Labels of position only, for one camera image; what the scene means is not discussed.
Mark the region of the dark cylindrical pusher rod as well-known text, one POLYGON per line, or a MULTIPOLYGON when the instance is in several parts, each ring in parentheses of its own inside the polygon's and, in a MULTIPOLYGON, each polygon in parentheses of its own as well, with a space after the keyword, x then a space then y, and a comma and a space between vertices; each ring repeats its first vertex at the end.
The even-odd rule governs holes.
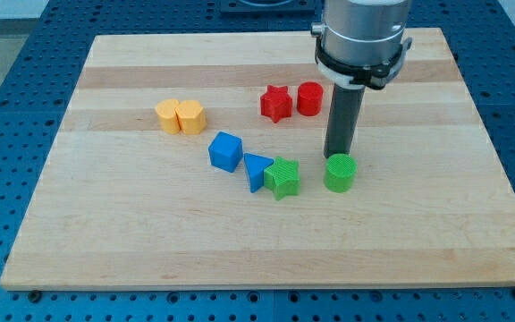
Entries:
POLYGON ((325 133, 324 157, 349 155, 359 118, 365 87, 345 89, 333 86, 328 124, 325 133))

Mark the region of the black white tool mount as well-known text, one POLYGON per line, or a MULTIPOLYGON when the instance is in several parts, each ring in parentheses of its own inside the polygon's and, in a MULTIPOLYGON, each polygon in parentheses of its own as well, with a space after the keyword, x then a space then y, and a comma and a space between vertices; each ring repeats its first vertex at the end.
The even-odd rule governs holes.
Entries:
POLYGON ((381 90, 400 73, 410 50, 413 38, 408 37, 397 45, 392 58, 378 65, 350 65, 333 59, 322 47, 322 39, 316 40, 315 61, 317 69, 335 85, 344 89, 361 86, 381 90))

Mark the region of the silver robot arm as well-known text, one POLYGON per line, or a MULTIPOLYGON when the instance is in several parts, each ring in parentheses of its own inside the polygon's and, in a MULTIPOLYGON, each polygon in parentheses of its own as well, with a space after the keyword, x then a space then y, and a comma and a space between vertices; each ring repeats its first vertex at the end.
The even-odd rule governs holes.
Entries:
POLYGON ((311 25, 318 70, 333 83, 324 156, 350 153, 366 89, 381 90, 402 69, 410 0, 329 0, 311 25))

